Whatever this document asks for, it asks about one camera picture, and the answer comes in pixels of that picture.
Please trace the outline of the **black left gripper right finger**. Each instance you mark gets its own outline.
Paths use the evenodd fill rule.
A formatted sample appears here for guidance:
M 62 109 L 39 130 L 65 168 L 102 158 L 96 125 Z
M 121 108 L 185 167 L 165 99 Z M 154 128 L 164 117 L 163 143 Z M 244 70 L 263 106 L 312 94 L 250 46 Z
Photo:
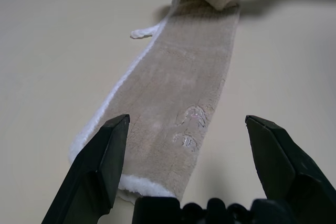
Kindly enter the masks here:
M 315 161 L 272 121 L 245 118 L 265 195 L 284 200 L 299 223 L 335 223 L 335 189 Z

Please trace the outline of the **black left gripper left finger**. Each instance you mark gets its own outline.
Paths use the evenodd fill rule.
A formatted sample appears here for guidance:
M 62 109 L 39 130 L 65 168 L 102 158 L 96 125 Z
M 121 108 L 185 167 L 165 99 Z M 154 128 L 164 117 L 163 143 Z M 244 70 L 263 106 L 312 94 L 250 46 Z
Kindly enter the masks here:
M 78 153 L 43 223 L 97 223 L 113 208 L 122 174 L 130 117 L 105 122 Z

